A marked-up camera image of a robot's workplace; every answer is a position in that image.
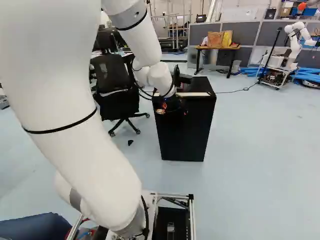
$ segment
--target chair backrest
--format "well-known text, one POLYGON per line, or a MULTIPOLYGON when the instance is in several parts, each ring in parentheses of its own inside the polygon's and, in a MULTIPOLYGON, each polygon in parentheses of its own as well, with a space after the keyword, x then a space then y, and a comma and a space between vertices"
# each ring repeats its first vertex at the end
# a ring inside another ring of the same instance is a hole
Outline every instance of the chair backrest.
POLYGON ((93 58, 91 64, 96 74, 97 92, 106 94, 132 86, 121 55, 107 54, 93 58))

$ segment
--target black office chair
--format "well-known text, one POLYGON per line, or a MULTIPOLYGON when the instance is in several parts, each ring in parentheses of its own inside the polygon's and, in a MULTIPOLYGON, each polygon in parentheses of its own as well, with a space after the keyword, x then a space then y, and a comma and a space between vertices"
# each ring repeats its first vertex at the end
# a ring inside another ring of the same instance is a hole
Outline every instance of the black office chair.
POLYGON ((100 115, 104 120, 119 120, 108 131, 114 137, 115 130, 126 121, 135 131, 140 134, 129 118, 150 115, 147 112, 139 112, 139 89, 130 79, 121 55, 106 54, 91 60, 96 74, 96 94, 94 99, 100 105, 100 115))

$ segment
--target cardboard box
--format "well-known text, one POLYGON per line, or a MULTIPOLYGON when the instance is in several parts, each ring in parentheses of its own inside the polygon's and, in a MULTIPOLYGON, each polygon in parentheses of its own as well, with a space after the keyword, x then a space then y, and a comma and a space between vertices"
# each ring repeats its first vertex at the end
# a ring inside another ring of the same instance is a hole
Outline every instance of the cardboard box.
POLYGON ((280 11, 280 16, 289 16, 292 7, 282 7, 280 11))

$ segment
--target black stand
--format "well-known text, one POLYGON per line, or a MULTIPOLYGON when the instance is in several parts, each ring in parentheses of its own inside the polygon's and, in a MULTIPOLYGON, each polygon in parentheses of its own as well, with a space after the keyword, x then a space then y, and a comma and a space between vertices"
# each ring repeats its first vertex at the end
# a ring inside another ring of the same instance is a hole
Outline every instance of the black stand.
POLYGON ((232 65, 234 64, 235 56, 236 56, 236 51, 233 50, 233 51, 232 51, 232 54, 231 54, 231 62, 230 62, 229 71, 228 71, 228 74, 226 75, 226 78, 227 78, 227 79, 230 78, 230 74, 231 74, 231 70, 232 70, 232 65))
POLYGON ((272 46, 272 48, 271 48, 270 55, 269 55, 269 57, 268 57, 265 65, 264 65, 264 68, 263 68, 263 70, 262 70, 262 73, 261 73, 260 77, 258 78, 258 84, 260 84, 261 80, 264 78, 264 74, 265 74, 266 68, 267 68, 268 63, 269 63, 269 60, 270 60, 270 58, 271 58, 271 54, 273 53, 273 51, 274 51, 274 49, 275 49, 275 46, 276 46, 276 43, 277 43, 277 41, 278 41, 279 34, 280 34, 281 30, 282 30, 282 27, 279 27, 279 28, 276 30, 277 33, 276 33, 275 41, 274 41, 273 46, 272 46))
POLYGON ((197 75, 203 68, 199 69, 199 62, 200 62, 200 49, 197 49, 197 53, 196 53, 196 70, 194 72, 194 75, 197 75))

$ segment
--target cable on floor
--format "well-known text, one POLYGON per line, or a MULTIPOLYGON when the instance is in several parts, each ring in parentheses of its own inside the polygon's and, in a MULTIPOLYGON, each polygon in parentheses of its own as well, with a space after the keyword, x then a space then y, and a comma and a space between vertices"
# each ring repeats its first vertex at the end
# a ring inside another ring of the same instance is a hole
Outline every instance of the cable on floor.
POLYGON ((236 92, 241 92, 241 91, 249 91, 250 88, 252 88, 254 85, 258 84, 257 82, 249 87, 244 87, 242 89, 234 90, 234 91, 221 91, 221 92, 215 92, 215 94, 232 94, 236 92))

